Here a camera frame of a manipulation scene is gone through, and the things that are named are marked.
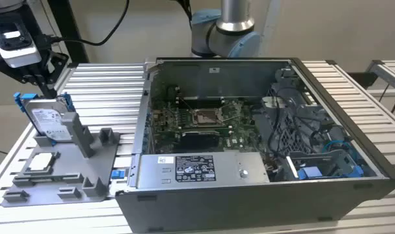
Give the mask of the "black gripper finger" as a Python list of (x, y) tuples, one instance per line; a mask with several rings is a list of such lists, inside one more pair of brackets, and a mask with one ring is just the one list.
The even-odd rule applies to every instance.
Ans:
[(54, 66), (54, 71), (50, 72), (47, 81), (48, 81), (48, 98), (56, 98), (58, 92), (55, 89), (55, 84), (59, 80), (59, 77), (62, 75), (63, 69), (67, 65), (70, 56), (64, 53), (58, 53), (51, 51), (51, 60), (50, 63)]
[(31, 83), (38, 86), (46, 98), (54, 98), (54, 88), (50, 88), (51, 73), (48, 70), (47, 60), (18, 68), (12, 68), (6, 59), (0, 56), (0, 72), (14, 78), (20, 83)]

